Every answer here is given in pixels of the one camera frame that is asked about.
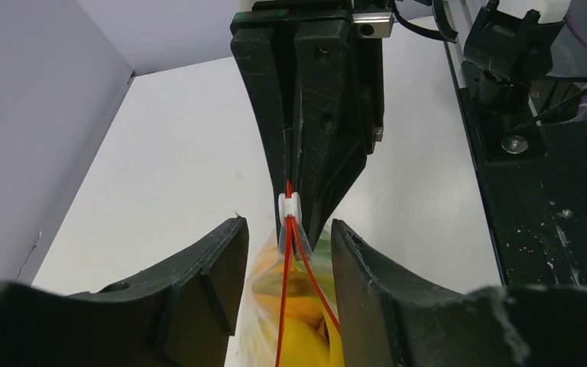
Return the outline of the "yellow banana bunch toy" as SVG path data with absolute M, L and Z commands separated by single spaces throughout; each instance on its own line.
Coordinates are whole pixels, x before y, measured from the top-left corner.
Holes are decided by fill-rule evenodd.
M 271 317 L 259 320 L 261 341 L 255 347 L 258 366 L 274 366 L 277 324 Z M 285 317 L 280 366 L 344 366 L 342 337 L 330 317 L 323 314 L 314 327 L 296 317 Z

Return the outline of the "clear zip bag red zipper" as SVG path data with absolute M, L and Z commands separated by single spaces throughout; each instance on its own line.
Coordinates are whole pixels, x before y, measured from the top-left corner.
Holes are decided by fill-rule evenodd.
M 290 184 L 277 199 L 280 228 L 245 284 L 240 366 L 344 366 L 329 230 L 315 245 Z

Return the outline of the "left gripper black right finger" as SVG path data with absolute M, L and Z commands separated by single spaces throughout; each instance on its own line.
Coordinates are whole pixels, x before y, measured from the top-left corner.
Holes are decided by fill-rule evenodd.
M 331 225 L 347 366 L 587 366 L 587 286 L 460 294 Z

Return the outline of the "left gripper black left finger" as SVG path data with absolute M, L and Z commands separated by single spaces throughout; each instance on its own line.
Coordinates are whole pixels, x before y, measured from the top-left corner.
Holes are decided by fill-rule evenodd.
M 0 281 L 0 366 L 222 366 L 248 244 L 237 216 L 95 293 Z

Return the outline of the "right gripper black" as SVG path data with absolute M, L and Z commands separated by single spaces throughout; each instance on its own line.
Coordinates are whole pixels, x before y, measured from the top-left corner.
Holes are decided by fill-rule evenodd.
M 230 24 L 231 51 L 255 115 L 272 186 L 290 176 L 294 48 L 297 90 L 294 188 L 302 224 L 315 245 L 326 221 L 364 170 L 383 125 L 383 50 L 391 36 L 392 1 L 242 1 Z

